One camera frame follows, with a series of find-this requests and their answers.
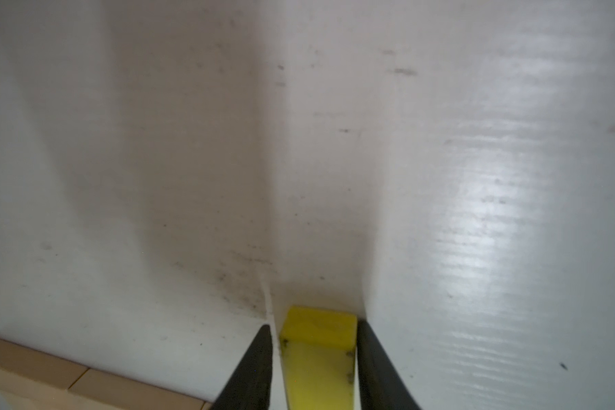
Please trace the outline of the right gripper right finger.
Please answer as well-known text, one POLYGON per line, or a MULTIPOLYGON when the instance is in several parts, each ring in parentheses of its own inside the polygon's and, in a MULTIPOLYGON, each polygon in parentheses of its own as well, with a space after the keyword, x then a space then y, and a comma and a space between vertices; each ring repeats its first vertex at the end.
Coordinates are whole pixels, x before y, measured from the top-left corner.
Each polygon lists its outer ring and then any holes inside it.
POLYGON ((358 322, 357 361, 362 410, 421 410, 366 321, 358 322))

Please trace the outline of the wood long block vertical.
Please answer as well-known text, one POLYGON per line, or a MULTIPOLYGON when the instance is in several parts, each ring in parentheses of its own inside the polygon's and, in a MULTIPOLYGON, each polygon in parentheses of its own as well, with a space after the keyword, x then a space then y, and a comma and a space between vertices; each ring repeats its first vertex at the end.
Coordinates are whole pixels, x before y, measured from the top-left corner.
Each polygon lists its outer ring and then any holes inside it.
POLYGON ((87 370, 68 393, 78 409, 203 409, 206 402, 97 369, 87 370))

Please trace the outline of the yellow-green long block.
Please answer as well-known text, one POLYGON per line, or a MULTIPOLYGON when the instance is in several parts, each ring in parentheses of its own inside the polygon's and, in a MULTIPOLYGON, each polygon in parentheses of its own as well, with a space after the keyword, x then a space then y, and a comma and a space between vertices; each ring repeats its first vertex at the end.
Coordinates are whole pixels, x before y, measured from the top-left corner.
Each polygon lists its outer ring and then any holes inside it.
POLYGON ((290 410, 354 408, 358 318, 293 306, 279 334, 290 410))

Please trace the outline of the wood long block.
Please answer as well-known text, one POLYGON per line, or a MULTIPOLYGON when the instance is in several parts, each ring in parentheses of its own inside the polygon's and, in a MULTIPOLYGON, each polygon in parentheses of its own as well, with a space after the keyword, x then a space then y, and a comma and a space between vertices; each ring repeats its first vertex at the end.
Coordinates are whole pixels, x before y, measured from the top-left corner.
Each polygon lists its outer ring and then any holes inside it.
POLYGON ((60 402, 87 367, 0 339, 0 391, 60 402))

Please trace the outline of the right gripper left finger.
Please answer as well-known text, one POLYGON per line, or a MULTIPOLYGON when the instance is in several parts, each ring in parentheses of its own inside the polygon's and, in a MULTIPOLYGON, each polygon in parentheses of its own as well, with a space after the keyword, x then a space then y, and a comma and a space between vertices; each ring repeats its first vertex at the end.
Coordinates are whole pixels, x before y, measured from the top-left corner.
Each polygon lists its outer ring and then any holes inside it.
POLYGON ((273 381, 273 339, 263 325, 211 409, 268 410, 273 381))

